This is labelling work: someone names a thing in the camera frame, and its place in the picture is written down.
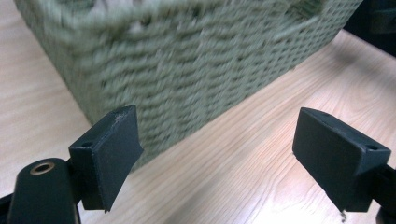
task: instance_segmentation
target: woven texture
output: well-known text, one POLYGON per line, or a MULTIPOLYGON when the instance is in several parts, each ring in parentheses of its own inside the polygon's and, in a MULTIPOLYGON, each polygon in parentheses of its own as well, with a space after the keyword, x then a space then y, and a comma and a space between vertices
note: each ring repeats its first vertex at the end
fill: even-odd
POLYGON ((361 0, 15 2, 91 122, 137 106, 137 168, 329 43, 361 0))

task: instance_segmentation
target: woven basket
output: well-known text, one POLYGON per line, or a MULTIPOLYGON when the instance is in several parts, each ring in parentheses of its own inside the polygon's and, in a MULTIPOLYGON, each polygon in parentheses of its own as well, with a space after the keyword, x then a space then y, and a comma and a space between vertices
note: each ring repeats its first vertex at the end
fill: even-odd
POLYGON ((361 2, 118 1, 15 0, 91 122, 137 106, 135 168, 329 43, 361 2))

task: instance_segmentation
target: black plastic part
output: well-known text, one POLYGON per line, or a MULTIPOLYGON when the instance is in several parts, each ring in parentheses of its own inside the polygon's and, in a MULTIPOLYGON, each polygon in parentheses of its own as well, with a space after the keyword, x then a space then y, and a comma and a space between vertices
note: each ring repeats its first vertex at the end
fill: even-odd
POLYGON ((372 3, 383 0, 363 0, 358 9, 349 18, 344 29, 362 40, 384 50, 386 53, 396 57, 396 33, 377 35, 372 30, 372 3))
POLYGON ((82 174, 86 210, 110 211, 126 176, 143 152, 134 106, 105 115, 69 147, 70 160, 82 174))
POLYGON ((375 218, 376 224, 396 224, 396 217, 391 216, 383 208, 379 209, 375 218))
POLYGON ((372 0, 371 32, 396 33, 396 0, 372 0))
POLYGON ((80 223, 65 161, 37 161, 20 171, 8 223, 80 223))
POLYGON ((7 223, 7 215, 9 211, 9 207, 11 206, 12 194, 8 194, 7 196, 0 199, 0 224, 7 223))
POLYGON ((297 160, 340 211, 367 212, 375 173, 390 150, 335 117, 302 108, 294 136, 297 160))
POLYGON ((371 194, 390 217, 396 218, 396 171, 393 168, 384 166, 376 174, 371 194))
POLYGON ((70 159, 66 163, 69 171, 71 188, 73 190, 73 200, 75 204, 78 204, 79 201, 81 201, 83 193, 87 192, 87 190, 85 189, 84 178, 82 174, 77 172, 76 169, 72 166, 72 162, 70 161, 70 159))

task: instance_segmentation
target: clamp hole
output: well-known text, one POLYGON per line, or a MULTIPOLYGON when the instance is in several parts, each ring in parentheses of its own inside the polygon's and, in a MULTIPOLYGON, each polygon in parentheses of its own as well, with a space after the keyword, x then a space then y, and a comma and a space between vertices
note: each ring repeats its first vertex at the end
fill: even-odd
POLYGON ((55 163, 52 161, 45 161, 42 162, 30 170, 31 175, 43 175, 55 167, 55 163))
POLYGON ((373 146, 373 145, 366 145, 366 147, 367 147, 369 150, 377 150, 377 149, 378 149, 378 147, 373 146))

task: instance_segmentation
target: wooden surface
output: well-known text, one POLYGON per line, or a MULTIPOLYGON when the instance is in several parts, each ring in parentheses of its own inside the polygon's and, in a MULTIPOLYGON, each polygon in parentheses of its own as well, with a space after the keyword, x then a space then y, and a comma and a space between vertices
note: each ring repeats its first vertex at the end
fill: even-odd
MULTIPOLYGON (((128 176, 83 223, 342 223, 291 153, 301 106, 396 148, 396 60, 341 32, 294 71, 128 176)), ((0 2, 0 196, 33 161, 68 158, 90 128, 12 1, 0 2)), ((389 164, 396 165, 396 153, 389 164)), ((346 213, 345 223, 375 223, 346 213)))

